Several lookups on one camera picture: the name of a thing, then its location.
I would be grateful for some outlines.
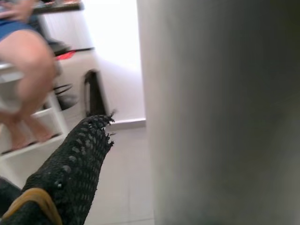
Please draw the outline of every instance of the red object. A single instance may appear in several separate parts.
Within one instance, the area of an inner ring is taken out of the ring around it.
[[[68,52],[66,54],[57,56],[56,59],[57,60],[67,60],[67,59],[70,59],[75,54],[75,52],[76,51],[70,51],[70,52]]]

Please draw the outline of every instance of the floor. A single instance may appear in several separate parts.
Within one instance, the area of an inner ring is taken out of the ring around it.
[[[91,52],[78,52],[61,61],[59,83],[72,83],[81,93],[83,75],[97,64]],[[80,103],[63,112],[72,129],[83,118]],[[154,225],[150,159],[146,129],[116,131],[115,146],[108,153],[86,225]]]

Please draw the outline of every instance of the white step stool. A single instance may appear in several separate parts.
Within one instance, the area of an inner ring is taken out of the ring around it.
[[[22,73],[8,63],[0,62],[0,109],[14,109],[19,106],[15,96],[15,85],[22,78]],[[59,134],[45,143],[37,143],[21,150],[0,156],[0,176],[6,177],[22,187],[27,177],[34,173],[43,162],[61,145],[68,135],[68,128],[61,113],[54,93],[46,100],[47,109],[34,114],[53,134]],[[10,134],[0,126],[0,153],[11,149]]]

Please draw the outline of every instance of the black bag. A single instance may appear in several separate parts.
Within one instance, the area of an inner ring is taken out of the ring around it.
[[[108,115],[98,82],[99,72],[90,70],[84,76],[84,109],[85,116]]]

